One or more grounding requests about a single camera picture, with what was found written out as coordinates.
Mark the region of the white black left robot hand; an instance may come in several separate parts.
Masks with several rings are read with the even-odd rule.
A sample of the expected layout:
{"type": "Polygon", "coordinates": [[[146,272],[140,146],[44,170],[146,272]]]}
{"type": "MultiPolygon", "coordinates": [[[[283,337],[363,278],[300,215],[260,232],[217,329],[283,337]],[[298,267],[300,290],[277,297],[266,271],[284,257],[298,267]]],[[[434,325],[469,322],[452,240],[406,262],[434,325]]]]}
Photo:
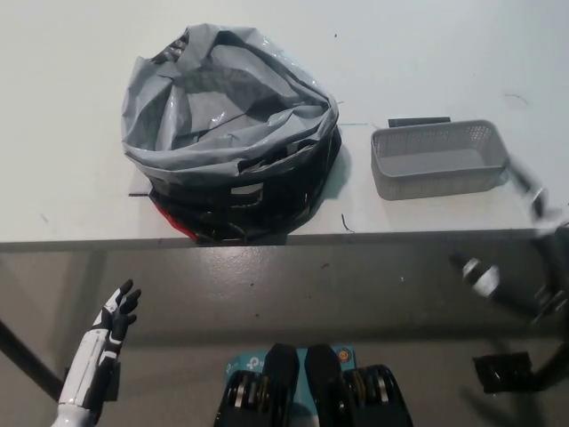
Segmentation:
{"type": "Polygon", "coordinates": [[[141,295],[126,280],[101,307],[83,335],[58,402],[57,420],[94,426],[107,400],[125,337],[137,315],[141,295]]]}

